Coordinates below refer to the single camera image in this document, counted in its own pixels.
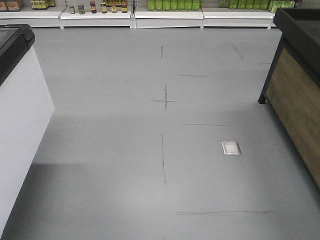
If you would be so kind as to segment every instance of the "green bottle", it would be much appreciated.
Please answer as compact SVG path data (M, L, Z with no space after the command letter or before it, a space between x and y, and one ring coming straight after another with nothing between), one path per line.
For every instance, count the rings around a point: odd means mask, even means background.
M238 0L230 0L229 9L237 9Z
M261 0L254 0L252 9L260 9Z
M163 9L162 0L155 0L154 9L157 11L161 11Z
M201 7L201 0L193 0L192 2L192 10L198 11Z
M178 10L185 10L185 0L178 0Z
M255 0L246 0L245 9L252 9Z
M148 0L147 9L148 9L149 11L155 10L155 3L156 3L155 0Z
M267 10L269 6L270 0L261 0L260 9Z
M178 10L178 0L171 0L170 10Z
M169 11L171 5L171 0L163 0L163 10Z
M225 8L226 7L226 0L219 0L218 8Z
M238 0L238 9L245 9L246 7L246 0Z
M185 0L184 10L192 10L192 0Z

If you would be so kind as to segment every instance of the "wood panel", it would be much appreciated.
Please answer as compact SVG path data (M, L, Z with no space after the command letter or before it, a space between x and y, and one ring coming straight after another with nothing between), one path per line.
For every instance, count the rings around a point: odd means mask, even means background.
M265 94L320 187L320 89L285 48Z

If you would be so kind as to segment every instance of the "gray floor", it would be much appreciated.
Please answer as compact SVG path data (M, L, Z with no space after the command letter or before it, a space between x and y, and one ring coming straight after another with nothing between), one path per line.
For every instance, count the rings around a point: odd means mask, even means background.
M319 195L257 103L277 29L34 32L56 111L2 240L320 239Z

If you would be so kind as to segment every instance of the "floor outlet cover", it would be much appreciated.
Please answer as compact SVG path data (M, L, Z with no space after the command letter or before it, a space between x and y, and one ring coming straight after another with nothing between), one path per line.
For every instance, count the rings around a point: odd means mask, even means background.
M242 155L237 141L222 141L224 155Z

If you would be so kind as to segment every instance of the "store shelf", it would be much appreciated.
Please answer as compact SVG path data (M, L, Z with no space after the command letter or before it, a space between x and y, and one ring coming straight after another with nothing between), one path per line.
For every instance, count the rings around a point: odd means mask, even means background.
M85 14L70 14L66 9L61 15L61 28L64 27L94 27L94 26L127 26L132 27L132 8L128 6L128 12L121 12L121 8L118 7L118 12L112 13L108 7L107 13L97 12L91 13L86 11Z
M29 24L33 28L60 27L60 15L65 6L49 7L47 10L33 10L24 6L17 12L0 12L0 25Z
M263 27L271 28L274 13L267 10L203 8L204 27Z
M30 6L24 6L21 11L0 12L2 19L59 19L59 16L65 10L65 6L49 7L47 10L33 10Z
M149 11L137 7L134 14L135 28L202 27L204 15L198 11Z

